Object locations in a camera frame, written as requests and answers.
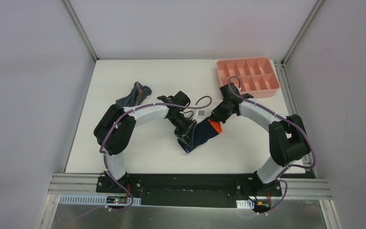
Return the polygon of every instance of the white table surface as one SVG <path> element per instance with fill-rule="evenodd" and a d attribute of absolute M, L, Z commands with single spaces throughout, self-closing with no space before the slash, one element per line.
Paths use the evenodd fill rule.
<path fill-rule="evenodd" d="M 192 104 L 203 95 L 213 98 L 206 116 L 222 101 L 216 78 L 217 60 L 105 60 L 97 61 L 88 95 L 66 167 L 67 173 L 101 173 L 103 157 L 93 130 L 115 100 L 128 95 L 135 81 L 152 89 L 143 104 L 161 95 L 186 93 Z M 283 93 L 259 99 L 288 114 Z M 253 121 L 232 115 L 223 132 L 187 154 L 180 148 L 168 120 L 157 120 L 134 129 L 124 150 L 128 173 L 253 173 L 269 158 L 268 133 Z M 291 168 L 287 173 L 304 173 Z"/>

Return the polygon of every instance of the orange sock tag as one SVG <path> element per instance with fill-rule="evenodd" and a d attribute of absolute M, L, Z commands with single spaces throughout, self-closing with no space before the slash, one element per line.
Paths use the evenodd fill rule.
<path fill-rule="evenodd" d="M 220 134 L 222 133 L 221 123 L 220 122 L 214 122 L 208 119 L 210 124 L 214 127 L 214 129 Z"/>

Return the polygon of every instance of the metal bracket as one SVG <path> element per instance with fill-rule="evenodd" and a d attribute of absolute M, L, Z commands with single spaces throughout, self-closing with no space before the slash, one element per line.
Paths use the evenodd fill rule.
<path fill-rule="evenodd" d="M 241 209 L 254 209 L 254 203 L 249 200 L 237 200 L 236 208 Z"/>
<path fill-rule="evenodd" d="M 285 72 L 284 64 L 280 60 L 274 60 L 273 63 L 277 72 L 278 80 L 280 81 L 281 84 L 281 90 L 283 91 L 284 101 L 287 106 L 287 110 L 290 115 L 297 114 L 298 113 L 296 105 L 297 103 L 293 91 L 291 90 L 291 86 L 287 78 L 287 73 Z M 312 157 L 310 154 L 306 155 L 303 158 L 304 166 L 311 166 L 312 164 L 311 162 Z"/>
<path fill-rule="evenodd" d="M 86 34 L 85 30 L 82 27 L 81 22 L 79 21 L 78 16 L 76 15 L 76 12 L 70 2 L 70 0 L 61 0 L 76 31 L 78 32 L 80 38 L 82 39 L 83 44 L 85 45 L 86 49 L 88 50 L 89 54 L 91 55 L 94 62 L 96 62 L 99 58 L 97 57 L 97 54 L 95 50 L 93 49 L 92 43 L 88 38 L 88 35 Z"/>
<path fill-rule="evenodd" d="M 287 53 L 285 54 L 283 58 L 283 67 L 288 62 L 288 59 L 290 59 L 291 55 L 293 54 L 295 48 L 299 45 L 300 41 L 305 35 L 305 32 L 308 30 L 309 26 L 311 25 L 312 21 L 314 20 L 315 16 L 317 15 L 318 11 L 321 9 L 323 3 L 326 0 L 316 0 L 315 5 L 312 7 L 311 11 L 308 14 L 308 17 L 306 18 L 305 22 L 301 26 L 301 29 L 299 30 L 298 34 L 296 35 L 293 43 L 291 44 L 290 48 L 288 49 Z"/>
<path fill-rule="evenodd" d="M 110 196 L 96 196 L 96 195 L 61 195 L 60 198 L 60 204 L 77 204 L 77 205 L 108 205 L 108 206 L 127 206 L 131 203 L 131 198 L 128 198 L 127 203 L 108 203 L 107 197 Z M 134 198 L 134 202 L 132 204 L 133 206 L 139 206 L 141 205 L 141 199 L 140 198 Z"/>
<path fill-rule="evenodd" d="M 60 194 L 47 194 L 36 229 L 50 229 L 54 221 Z"/>
<path fill-rule="evenodd" d="M 102 196 L 96 192 L 100 174 L 54 174 L 48 190 L 49 194 L 89 194 Z M 332 200 L 330 188 L 325 179 L 284 178 L 288 183 L 285 199 Z M 124 196 L 125 193 L 111 194 Z"/>
<path fill-rule="evenodd" d="M 118 180 L 143 205 L 235 208 L 237 200 L 248 196 L 281 197 L 280 182 L 253 190 L 252 174 L 129 174 Z M 123 192 L 104 174 L 98 179 L 96 192 Z"/>
<path fill-rule="evenodd" d="M 342 229 L 333 200 L 320 200 L 327 229 Z"/>

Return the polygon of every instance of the sock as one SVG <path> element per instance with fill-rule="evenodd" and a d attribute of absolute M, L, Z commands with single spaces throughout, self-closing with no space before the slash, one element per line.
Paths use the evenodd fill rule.
<path fill-rule="evenodd" d="M 208 117 L 194 127 L 192 146 L 186 145 L 179 139 L 177 142 L 183 148 L 183 150 L 186 151 L 186 153 L 190 153 L 196 147 L 206 143 L 209 139 L 219 135 L 221 132 L 221 123 L 210 121 L 210 117 Z"/>
<path fill-rule="evenodd" d="M 148 86 L 142 86 L 139 82 L 135 82 L 130 94 L 124 98 L 116 100 L 116 104 L 121 107 L 138 106 L 150 94 L 152 94 L 152 90 Z"/>

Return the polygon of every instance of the striped sock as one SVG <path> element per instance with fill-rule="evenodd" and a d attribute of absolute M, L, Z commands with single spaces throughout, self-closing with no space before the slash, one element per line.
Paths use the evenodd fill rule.
<path fill-rule="evenodd" d="M 138 106 L 150 94 L 152 94 L 152 90 L 148 86 L 142 86 L 142 84 L 139 82 L 135 82 L 130 94 L 126 97 L 116 100 L 116 104 L 121 107 Z"/>

